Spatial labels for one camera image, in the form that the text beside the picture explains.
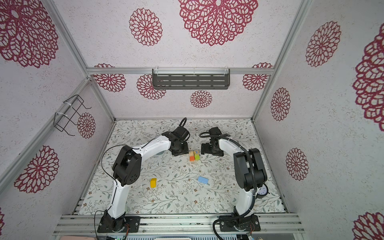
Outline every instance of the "black bracket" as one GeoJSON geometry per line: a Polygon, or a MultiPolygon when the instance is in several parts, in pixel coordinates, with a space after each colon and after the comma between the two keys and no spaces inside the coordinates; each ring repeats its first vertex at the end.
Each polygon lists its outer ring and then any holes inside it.
{"type": "MultiPolygon", "coordinates": [[[[218,218],[230,218],[230,215],[219,216],[218,218]]],[[[250,232],[252,231],[260,231],[260,223],[256,214],[252,214],[248,217],[242,218],[241,220],[230,220],[230,221],[220,221],[220,231],[222,232],[250,232]]]]}
{"type": "MultiPolygon", "coordinates": [[[[127,217],[125,216],[124,228],[119,232],[127,232],[127,226],[129,225],[129,233],[135,233],[139,231],[140,226],[140,217],[127,217]]],[[[97,229],[98,233],[113,233],[112,229],[108,227],[108,224],[103,222],[103,219],[100,221],[99,228],[97,229]]]]}

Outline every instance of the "floral patterned surface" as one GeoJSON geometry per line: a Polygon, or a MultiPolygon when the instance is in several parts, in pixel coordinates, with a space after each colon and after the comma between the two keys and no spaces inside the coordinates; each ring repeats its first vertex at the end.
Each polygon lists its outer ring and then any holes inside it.
{"type": "MultiPolygon", "coordinates": [[[[180,120],[123,120],[116,123],[107,147],[118,144],[137,146],[157,135],[174,130],[180,120]]],[[[190,150],[201,147],[208,138],[199,138],[199,133],[212,127],[219,127],[245,148],[259,148],[255,130],[249,119],[188,120],[185,124],[191,134],[188,140],[190,150]]],[[[105,170],[112,174],[112,166],[121,147],[112,148],[103,158],[105,170]]],[[[265,164],[270,193],[257,199],[256,212],[285,212],[277,193],[270,170],[265,164]]],[[[100,167],[96,170],[83,206],[81,215],[94,214],[105,210],[110,202],[113,180],[100,167]]],[[[126,203],[130,214],[177,214],[177,213],[226,213],[232,212],[239,193],[233,168],[228,154],[223,157],[205,154],[197,162],[190,162],[188,155],[173,157],[170,151],[155,155],[142,163],[139,179],[131,185],[126,203]],[[208,178],[208,185],[199,183],[199,176],[208,178]],[[156,188],[149,187],[151,178],[157,178],[156,188]]]]}

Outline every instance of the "small red flower pattern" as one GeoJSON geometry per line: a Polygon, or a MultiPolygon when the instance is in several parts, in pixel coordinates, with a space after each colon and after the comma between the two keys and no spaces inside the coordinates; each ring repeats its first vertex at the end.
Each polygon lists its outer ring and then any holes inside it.
{"type": "Polygon", "coordinates": [[[308,174],[308,161],[304,153],[297,148],[291,149],[285,160],[289,174],[296,180],[303,180],[308,174]]]}
{"type": "MultiPolygon", "coordinates": [[[[253,66],[253,68],[272,68],[270,63],[259,63],[253,66]]],[[[269,75],[267,74],[246,74],[243,76],[243,85],[246,89],[251,91],[257,91],[263,89],[267,82],[269,75]]]]}
{"type": "Polygon", "coordinates": [[[3,229],[4,225],[5,225],[4,214],[1,212],[1,207],[0,207],[0,236],[1,236],[1,230],[3,229]]]}
{"type": "Polygon", "coordinates": [[[384,24],[375,39],[364,48],[362,61],[355,70],[355,103],[364,109],[366,119],[378,123],[384,131],[384,24]]]}
{"type": "Polygon", "coordinates": [[[353,223],[354,240],[384,239],[384,216],[381,213],[366,212],[364,215],[359,215],[359,218],[353,223]]]}
{"type": "Polygon", "coordinates": [[[83,138],[90,138],[95,133],[96,123],[91,114],[83,113],[80,115],[77,124],[77,130],[83,138]]]}
{"type": "Polygon", "coordinates": [[[273,94],[271,100],[271,113],[276,121],[283,120],[291,107],[290,95],[285,88],[279,88],[273,94]]]}
{"type": "MultiPolygon", "coordinates": [[[[97,64],[96,68],[114,68],[109,64],[97,64]]],[[[120,92],[125,88],[125,78],[123,74],[94,74],[93,77],[98,85],[110,92],[120,92]]]]}
{"type": "Polygon", "coordinates": [[[197,108],[205,108],[212,102],[212,95],[204,90],[198,90],[191,95],[191,103],[197,108]]]}
{"type": "Polygon", "coordinates": [[[157,44],[163,35],[159,18],[152,11],[144,8],[138,8],[132,13],[129,28],[133,37],[144,46],[157,44]]]}
{"type": "Polygon", "coordinates": [[[58,168],[57,153],[49,146],[42,146],[13,185],[21,192],[37,193],[55,179],[58,168]]]}
{"type": "Polygon", "coordinates": [[[317,67],[326,63],[336,51],[340,42],[340,25],[330,21],[325,23],[312,35],[305,54],[307,63],[317,67]]]}
{"type": "Polygon", "coordinates": [[[156,90],[153,88],[151,74],[140,76],[136,84],[140,94],[148,99],[155,100],[162,98],[167,92],[166,90],[156,90]]]}
{"type": "Polygon", "coordinates": [[[0,52],[23,67],[49,65],[56,58],[58,35],[39,0],[2,0],[0,52]]]}
{"type": "Polygon", "coordinates": [[[233,41],[252,21],[257,0],[179,0],[180,17],[191,37],[201,44],[233,41]]]}

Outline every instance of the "yellow block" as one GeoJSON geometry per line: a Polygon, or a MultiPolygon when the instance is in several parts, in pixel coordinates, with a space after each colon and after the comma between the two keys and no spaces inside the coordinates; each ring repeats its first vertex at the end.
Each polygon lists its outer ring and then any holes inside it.
{"type": "Polygon", "coordinates": [[[156,178],[151,179],[151,188],[156,187],[156,178]]]}

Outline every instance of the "black mounting plate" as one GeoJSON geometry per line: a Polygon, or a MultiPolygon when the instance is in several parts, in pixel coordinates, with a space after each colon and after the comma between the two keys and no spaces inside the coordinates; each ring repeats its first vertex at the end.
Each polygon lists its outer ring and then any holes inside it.
{"type": "MultiPolygon", "coordinates": [[[[232,217],[232,216],[223,215],[223,216],[219,216],[218,218],[221,219],[221,218],[229,218],[229,217],[232,217]]],[[[227,223],[229,223],[229,222],[231,222],[231,221],[224,221],[224,224],[222,224],[222,222],[219,222],[220,231],[222,231],[222,232],[237,232],[238,230],[234,226],[228,226],[227,223]]],[[[251,215],[250,222],[248,224],[245,224],[246,228],[242,232],[250,232],[251,231],[251,225],[252,225],[252,231],[258,232],[261,230],[259,219],[256,216],[256,214],[251,215]]]]}
{"type": "MultiPolygon", "coordinates": [[[[127,217],[125,216],[125,224],[129,224],[129,233],[130,232],[138,232],[139,226],[140,226],[140,217],[127,217]]],[[[108,229],[108,227],[104,224],[99,225],[99,228],[97,229],[97,232],[99,233],[113,233],[111,229],[108,229]]],[[[127,232],[127,227],[124,226],[124,228],[120,232],[127,232]]]]}

